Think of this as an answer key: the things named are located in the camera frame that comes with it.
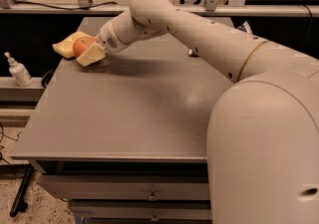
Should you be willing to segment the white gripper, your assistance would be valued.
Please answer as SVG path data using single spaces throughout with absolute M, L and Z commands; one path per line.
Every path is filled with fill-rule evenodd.
M 117 53 L 128 47 L 127 44 L 123 43 L 118 38 L 112 20 L 109 20 L 101 27 L 96 38 L 103 49 L 109 53 Z M 98 44 L 93 44 L 80 51 L 79 55 L 77 56 L 77 62 L 83 67 L 87 67 L 91 64 L 99 62 L 105 56 L 106 54 L 100 48 L 100 46 Z

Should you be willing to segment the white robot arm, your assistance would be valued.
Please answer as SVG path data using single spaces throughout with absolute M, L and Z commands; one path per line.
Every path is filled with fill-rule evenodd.
M 317 60 L 168 0 L 130 0 L 76 57 L 88 66 L 162 33 L 232 82 L 208 123 L 213 223 L 319 224 Z

